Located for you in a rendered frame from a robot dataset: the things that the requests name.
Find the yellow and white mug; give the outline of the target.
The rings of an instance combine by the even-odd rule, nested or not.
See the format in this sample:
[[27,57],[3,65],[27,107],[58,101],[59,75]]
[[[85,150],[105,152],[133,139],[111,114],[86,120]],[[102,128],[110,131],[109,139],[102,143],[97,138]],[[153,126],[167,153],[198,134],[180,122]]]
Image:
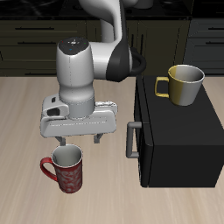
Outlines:
[[[168,98],[171,103],[177,106],[189,106],[193,104],[205,74],[202,70],[190,65],[176,65],[168,70],[167,77],[157,77],[154,86],[154,93],[157,97]],[[158,92],[158,83],[168,82],[168,93]]]

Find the black microwave oven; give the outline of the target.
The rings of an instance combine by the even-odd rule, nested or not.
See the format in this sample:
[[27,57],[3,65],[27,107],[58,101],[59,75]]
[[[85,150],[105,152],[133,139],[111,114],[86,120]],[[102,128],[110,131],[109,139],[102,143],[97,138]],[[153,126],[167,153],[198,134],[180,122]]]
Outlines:
[[202,87],[187,107],[154,94],[154,76],[136,77],[126,156],[142,187],[214,187],[224,166],[224,129]]

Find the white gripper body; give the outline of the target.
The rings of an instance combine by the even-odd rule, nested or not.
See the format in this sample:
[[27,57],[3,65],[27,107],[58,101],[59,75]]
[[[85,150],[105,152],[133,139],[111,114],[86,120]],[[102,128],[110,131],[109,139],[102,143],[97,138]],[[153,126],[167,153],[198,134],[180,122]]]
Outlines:
[[112,101],[98,101],[94,112],[81,119],[43,116],[40,123],[42,137],[68,137],[112,133],[116,130],[117,105]]

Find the dark kitchen cupboards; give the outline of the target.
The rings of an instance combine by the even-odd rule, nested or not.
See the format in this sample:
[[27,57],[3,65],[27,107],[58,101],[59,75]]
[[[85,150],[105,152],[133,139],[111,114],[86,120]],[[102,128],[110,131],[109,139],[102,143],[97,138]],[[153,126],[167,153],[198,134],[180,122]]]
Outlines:
[[[224,0],[134,0],[125,11],[129,46],[145,74],[188,64],[224,76]],[[60,40],[102,39],[99,19],[79,0],[0,0],[0,76],[54,76]]]

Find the red patterned mug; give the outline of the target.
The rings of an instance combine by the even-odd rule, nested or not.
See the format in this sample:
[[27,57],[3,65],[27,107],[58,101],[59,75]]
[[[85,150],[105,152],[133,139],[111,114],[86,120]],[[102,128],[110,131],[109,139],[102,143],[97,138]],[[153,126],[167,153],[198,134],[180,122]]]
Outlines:
[[73,144],[58,146],[50,157],[40,161],[41,171],[59,184],[64,193],[76,193],[82,187],[82,158],[80,147]]

